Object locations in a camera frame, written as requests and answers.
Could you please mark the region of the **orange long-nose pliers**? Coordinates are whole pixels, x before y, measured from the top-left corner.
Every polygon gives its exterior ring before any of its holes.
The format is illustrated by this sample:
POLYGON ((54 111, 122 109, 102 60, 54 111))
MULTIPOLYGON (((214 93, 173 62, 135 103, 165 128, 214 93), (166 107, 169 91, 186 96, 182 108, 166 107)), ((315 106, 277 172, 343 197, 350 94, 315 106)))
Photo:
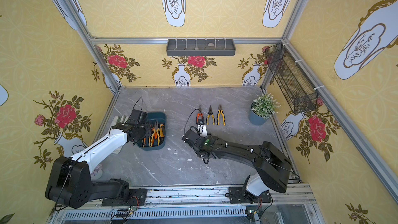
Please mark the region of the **orange long-nose pliers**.
POLYGON ((196 122, 197 125, 204 125, 205 124, 205 118, 204 118, 203 113, 202 113, 201 105, 198 108, 198 113, 197 113, 197 117, 196 117, 196 121, 195 122, 196 122))

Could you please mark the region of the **yellow black long-nose pliers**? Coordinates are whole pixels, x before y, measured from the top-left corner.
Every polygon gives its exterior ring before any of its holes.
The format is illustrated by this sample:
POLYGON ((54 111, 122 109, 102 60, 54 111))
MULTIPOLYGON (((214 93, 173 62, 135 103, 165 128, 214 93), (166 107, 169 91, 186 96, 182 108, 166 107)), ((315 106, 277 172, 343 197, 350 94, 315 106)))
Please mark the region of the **yellow black long-nose pliers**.
POLYGON ((213 125, 215 124, 215 117, 212 111, 212 106, 209 107, 206 118, 206 124, 209 125, 210 123, 212 123, 213 125))

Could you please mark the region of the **yellow black combination pliers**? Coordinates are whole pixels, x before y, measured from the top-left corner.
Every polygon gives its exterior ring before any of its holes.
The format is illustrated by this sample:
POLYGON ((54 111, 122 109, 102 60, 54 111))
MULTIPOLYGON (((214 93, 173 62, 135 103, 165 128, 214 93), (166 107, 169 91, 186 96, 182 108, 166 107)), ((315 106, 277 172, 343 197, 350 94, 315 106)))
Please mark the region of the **yellow black combination pliers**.
POLYGON ((226 126, 226 118, 223 112, 222 105, 219 104, 218 113, 217 113, 217 125, 226 126))

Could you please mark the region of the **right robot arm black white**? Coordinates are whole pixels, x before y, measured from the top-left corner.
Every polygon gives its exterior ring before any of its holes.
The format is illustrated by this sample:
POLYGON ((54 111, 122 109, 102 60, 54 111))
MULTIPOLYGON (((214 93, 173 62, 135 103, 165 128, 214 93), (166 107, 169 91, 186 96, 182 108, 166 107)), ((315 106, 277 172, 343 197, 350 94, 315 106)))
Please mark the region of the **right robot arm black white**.
POLYGON ((264 187, 257 188, 254 183, 257 177, 250 177, 246 190, 253 196, 259 196, 268 189, 278 193, 287 191, 292 162, 271 142, 243 145, 213 135, 203 137, 192 130, 184 134, 182 141, 193 148, 196 155, 205 162, 210 158, 230 159, 255 168, 264 187))

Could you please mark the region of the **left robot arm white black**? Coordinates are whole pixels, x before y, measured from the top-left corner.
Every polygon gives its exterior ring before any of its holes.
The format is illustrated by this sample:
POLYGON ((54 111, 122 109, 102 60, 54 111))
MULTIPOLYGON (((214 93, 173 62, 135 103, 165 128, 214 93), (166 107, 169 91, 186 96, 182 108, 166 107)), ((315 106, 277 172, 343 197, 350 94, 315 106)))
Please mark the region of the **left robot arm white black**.
POLYGON ((151 125, 148 123, 118 123, 111 127, 107 135, 83 151, 68 158, 58 158, 53 163, 45 197, 56 204, 74 209, 99 199, 119 201, 123 205, 128 205, 131 199, 135 199, 138 203, 141 197, 130 191, 127 181, 114 178, 93 180, 91 173, 116 149, 150 135, 151 125))

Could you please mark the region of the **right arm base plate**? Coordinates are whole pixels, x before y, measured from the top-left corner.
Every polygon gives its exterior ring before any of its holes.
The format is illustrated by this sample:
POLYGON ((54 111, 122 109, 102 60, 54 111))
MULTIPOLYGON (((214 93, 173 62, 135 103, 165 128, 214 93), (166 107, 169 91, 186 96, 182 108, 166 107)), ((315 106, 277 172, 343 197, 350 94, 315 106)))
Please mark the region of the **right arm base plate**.
POLYGON ((254 196, 243 187, 229 187, 228 192, 224 195, 229 198, 230 203, 271 203, 269 191, 265 191, 260 196, 254 196))

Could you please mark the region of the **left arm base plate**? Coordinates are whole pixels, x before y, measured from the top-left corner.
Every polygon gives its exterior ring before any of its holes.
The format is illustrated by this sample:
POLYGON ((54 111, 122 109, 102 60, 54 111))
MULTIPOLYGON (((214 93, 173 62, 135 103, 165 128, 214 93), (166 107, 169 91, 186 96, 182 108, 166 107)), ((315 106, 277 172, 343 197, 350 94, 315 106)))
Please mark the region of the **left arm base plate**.
POLYGON ((129 189, 124 191, 120 198, 106 198, 102 206, 143 206, 147 197, 147 189, 129 189))

